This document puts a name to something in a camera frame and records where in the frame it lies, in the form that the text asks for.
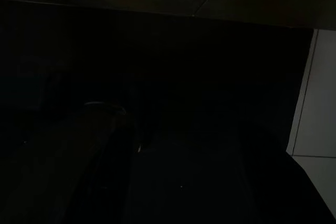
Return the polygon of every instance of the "dark floor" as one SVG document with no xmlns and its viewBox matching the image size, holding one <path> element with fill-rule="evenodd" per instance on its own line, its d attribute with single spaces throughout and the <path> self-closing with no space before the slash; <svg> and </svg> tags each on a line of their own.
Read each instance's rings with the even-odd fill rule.
<svg viewBox="0 0 336 224">
<path fill-rule="evenodd" d="M 133 162 L 129 223 L 255 218 L 238 128 L 259 125 L 286 148 L 312 30 L 0 6 L 4 107 L 38 107 L 47 76 L 70 65 L 140 83 L 144 148 Z"/>
</svg>

